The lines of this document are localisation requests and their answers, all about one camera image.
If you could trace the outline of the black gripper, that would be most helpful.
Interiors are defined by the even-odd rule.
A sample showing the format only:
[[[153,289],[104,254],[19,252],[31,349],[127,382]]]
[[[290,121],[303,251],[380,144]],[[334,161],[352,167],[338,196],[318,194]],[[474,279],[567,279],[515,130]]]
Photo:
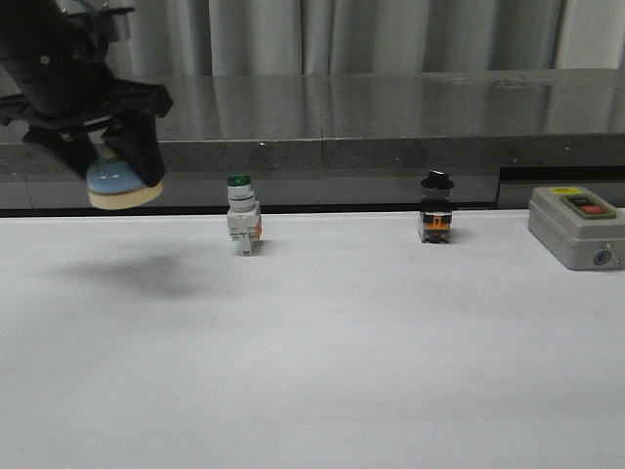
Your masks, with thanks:
[[[88,136],[56,131],[92,130],[123,116],[104,131],[104,143],[155,187],[165,175],[155,116],[173,100],[165,86],[117,78],[105,62],[110,43],[129,37],[133,8],[78,6],[66,13],[54,1],[2,2],[1,65],[19,92],[2,98],[1,123],[31,125],[22,141],[85,180],[96,148]]]

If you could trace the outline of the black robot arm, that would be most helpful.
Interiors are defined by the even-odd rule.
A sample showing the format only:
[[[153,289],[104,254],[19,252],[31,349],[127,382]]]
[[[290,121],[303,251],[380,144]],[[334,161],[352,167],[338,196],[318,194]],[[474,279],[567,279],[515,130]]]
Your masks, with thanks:
[[[62,161],[80,178],[98,159],[89,136],[100,131],[114,155],[146,187],[165,166],[155,121],[173,105],[166,87],[123,80],[105,62],[110,43],[125,38],[132,8],[93,7],[67,14],[54,1],[1,4],[1,65],[19,92],[1,100],[1,123],[23,121],[23,139]]]

